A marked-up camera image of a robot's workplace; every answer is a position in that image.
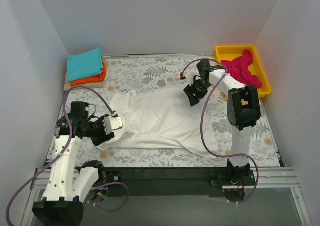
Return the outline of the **white t shirt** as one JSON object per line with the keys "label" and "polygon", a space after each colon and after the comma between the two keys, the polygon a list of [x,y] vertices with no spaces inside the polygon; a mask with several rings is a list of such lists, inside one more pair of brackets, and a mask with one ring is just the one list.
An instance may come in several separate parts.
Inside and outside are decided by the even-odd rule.
{"label": "white t shirt", "polygon": [[116,93],[110,105],[122,118],[123,128],[98,148],[186,149],[198,156],[212,158],[219,144],[203,114],[204,102],[191,106],[178,84],[159,91],[137,95],[135,90]]}

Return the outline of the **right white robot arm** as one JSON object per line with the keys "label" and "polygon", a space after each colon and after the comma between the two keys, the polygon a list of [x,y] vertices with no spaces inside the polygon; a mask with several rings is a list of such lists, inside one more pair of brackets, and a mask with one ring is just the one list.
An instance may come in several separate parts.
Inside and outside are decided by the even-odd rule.
{"label": "right white robot arm", "polygon": [[195,59],[198,73],[186,76],[180,73],[180,79],[187,81],[184,92],[191,106],[202,98],[209,100],[215,89],[227,95],[227,119],[232,126],[231,154],[225,155],[227,166],[223,178],[231,184],[239,184],[250,174],[250,163],[254,160],[249,155],[251,134],[261,118],[261,107],[256,86],[247,86],[229,73],[227,67],[213,59]]}

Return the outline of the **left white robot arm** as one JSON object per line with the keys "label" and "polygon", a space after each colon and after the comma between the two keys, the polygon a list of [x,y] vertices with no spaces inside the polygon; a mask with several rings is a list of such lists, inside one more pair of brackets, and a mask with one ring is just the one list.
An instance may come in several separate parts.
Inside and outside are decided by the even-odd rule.
{"label": "left white robot arm", "polygon": [[100,161],[86,162],[74,179],[76,158],[83,138],[99,146],[115,137],[114,131],[123,127],[116,111],[95,121],[89,115],[89,103],[73,101],[67,116],[57,121],[54,156],[47,187],[41,201],[32,211],[43,225],[80,225],[84,216],[84,200],[92,186],[103,185],[106,173]]}

